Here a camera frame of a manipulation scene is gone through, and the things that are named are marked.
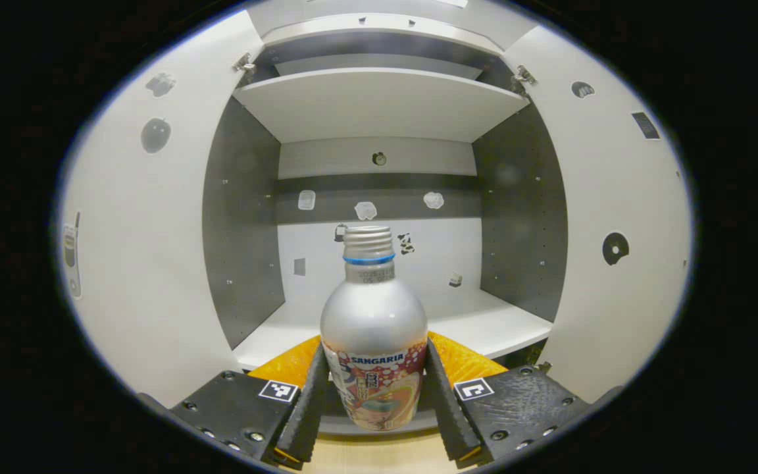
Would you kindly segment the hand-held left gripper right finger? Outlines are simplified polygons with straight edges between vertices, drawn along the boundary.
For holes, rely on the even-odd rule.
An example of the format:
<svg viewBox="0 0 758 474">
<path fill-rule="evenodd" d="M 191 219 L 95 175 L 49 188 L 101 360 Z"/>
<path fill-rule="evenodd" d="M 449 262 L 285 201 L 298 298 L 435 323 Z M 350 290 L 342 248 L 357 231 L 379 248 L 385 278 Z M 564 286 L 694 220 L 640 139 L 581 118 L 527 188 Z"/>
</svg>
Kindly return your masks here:
<svg viewBox="0 0 758 474">
<path fill-rule="evenodd" d="M 592 410 L 541 366 L 506 369 L 434 332 L 425 346 L 424 395 L 458 465 L 525 456 Z"/>
</svg>

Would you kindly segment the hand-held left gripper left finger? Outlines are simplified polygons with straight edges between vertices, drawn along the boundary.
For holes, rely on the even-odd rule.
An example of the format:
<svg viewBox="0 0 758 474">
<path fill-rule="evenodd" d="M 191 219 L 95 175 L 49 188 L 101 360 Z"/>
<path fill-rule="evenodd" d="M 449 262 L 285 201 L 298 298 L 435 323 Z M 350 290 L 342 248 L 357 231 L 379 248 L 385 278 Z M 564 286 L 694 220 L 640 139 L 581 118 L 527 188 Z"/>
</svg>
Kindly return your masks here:
<svg viewBox="0 0 758 474">
<path fill-rule="evenodd" d="M 172 414 L 245 459 L 300 470 L 312 459 L 328 375 L 314 336 L 247 374 L 223 370 Z"/>
</svg>

